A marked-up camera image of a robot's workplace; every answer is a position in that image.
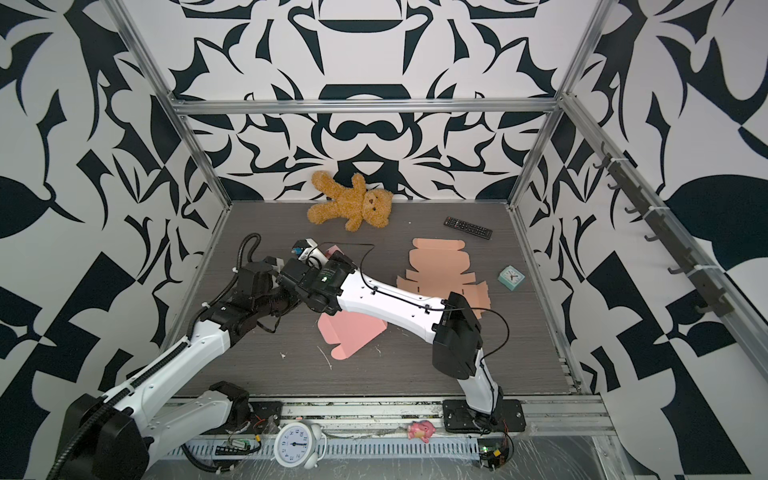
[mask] pink paper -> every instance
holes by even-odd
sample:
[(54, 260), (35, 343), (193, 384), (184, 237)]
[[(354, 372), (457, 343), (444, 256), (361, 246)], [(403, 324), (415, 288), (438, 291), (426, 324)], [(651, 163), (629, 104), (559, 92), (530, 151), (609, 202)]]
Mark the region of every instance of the pink paper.
[(365, 313), (340, 311), (336, 315), (320, 316), (317, 328), (323, 334), (326, 343), (338, 343), (331, 350), (331, 356), (337, 360), (348, 359), (352, 354), (375, 339), (386, 330), (387, 323)]

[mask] pink figurine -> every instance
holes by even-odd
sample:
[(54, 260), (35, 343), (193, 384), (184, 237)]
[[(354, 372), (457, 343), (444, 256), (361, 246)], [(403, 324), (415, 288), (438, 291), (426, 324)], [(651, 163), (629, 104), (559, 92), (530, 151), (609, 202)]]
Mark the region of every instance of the pink figurine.
[(429, 420), (423, 422), (413, 422), (408, 427), (409, 439), (421, 439), (424, 443), (429, 443), (429, 437), (435, 433), (435, 426)]

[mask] clock face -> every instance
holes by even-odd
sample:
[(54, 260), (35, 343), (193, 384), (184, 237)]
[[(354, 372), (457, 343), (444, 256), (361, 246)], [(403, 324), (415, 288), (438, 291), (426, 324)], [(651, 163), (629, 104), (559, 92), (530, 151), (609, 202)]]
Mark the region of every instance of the clock face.
[(277, 441), (277, 455), (285, 463), (301, 462), (309, 450), (310, 435), (309, 430), (300, 426), (286, 430)]

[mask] robotic arm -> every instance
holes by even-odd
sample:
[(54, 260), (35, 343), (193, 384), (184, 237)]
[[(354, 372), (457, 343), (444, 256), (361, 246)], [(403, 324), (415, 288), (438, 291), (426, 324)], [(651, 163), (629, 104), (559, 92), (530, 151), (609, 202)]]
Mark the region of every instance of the robotic arm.
[(207, 430), (247, 423), (248, 392), (219, 382), (193, 402), (163, 415), (161, 407), (211, 360), (255, 327), (300, 303), (333, 315), (365, 313), (407, 329), (432, 344), (432, 364), (458, 380), (470, 409), (493, 423), (502, 391), (485, 365), (480, 325), (466, 299), (424, 297), (357, 271), (340, 252), (330, 259), (312, 240), (294, 245), (285, 265), (267, 257), (237, 271), (231, 294), (193, 320), (187, 336), (101, 398), (83, 395), (65, 414), (59, 455), (49, 478), (140, 478), (170, 450)]

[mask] teddy bear head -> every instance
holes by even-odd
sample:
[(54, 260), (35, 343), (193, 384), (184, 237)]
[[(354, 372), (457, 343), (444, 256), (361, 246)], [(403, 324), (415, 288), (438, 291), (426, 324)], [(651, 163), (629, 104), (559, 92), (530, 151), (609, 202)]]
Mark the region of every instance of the teddy bear head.
[(392, 212), (392, 197), (386, 190), (368, 190), (362, 202), (362, 218), (374, 227), (386, 227)]

